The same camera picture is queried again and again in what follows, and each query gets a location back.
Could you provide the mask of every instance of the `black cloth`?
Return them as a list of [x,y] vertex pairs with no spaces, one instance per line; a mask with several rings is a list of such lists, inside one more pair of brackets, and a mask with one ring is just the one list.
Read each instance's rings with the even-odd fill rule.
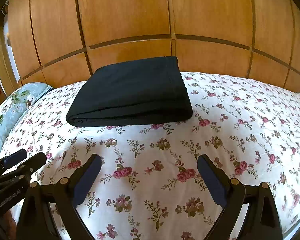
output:
[[176,57],[104,66],[79,90],[67,115],[76,127],[159,124],[192,116]]

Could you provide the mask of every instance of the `folded black pants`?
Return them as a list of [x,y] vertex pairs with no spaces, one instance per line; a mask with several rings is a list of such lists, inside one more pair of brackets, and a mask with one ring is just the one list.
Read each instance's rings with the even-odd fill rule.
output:
[[192,116],[176,57],[104,66],[82,86],[67,115],[77,127],[159,124]]

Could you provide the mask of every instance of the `bed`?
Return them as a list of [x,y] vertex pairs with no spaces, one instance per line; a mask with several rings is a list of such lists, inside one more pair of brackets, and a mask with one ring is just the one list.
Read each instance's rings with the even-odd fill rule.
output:
[[[181,74],[194,111],[185,122],[73,127],[65,117],[79,82],[31,105],[0,157],[21,148],[28,157],[44,152],[47,163],[32,180],[50,184],[98,154],[102,169],[77,207],[96,239],[199,240],[221,211],[196,169],[207,154],[229,177],[269,184],[285,236],[300,220],[300,94],[251,79]],[[51,210],[62,238],[70,239],[54,204]]]

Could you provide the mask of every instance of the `folded blanket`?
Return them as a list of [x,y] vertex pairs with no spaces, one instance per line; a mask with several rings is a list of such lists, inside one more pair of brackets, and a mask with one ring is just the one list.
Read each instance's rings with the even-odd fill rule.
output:
[[176,57],[104,66],[88,79],[67,115],[76,127],[184,121],[192,107]]

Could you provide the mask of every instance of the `wooden wall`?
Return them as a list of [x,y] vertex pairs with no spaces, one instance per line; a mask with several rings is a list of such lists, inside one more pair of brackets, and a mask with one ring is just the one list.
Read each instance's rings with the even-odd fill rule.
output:
[[59,87],[104,65],[174,55],[181,71],[300,92],[292,0],[10,0],[8,24],[23,84]]

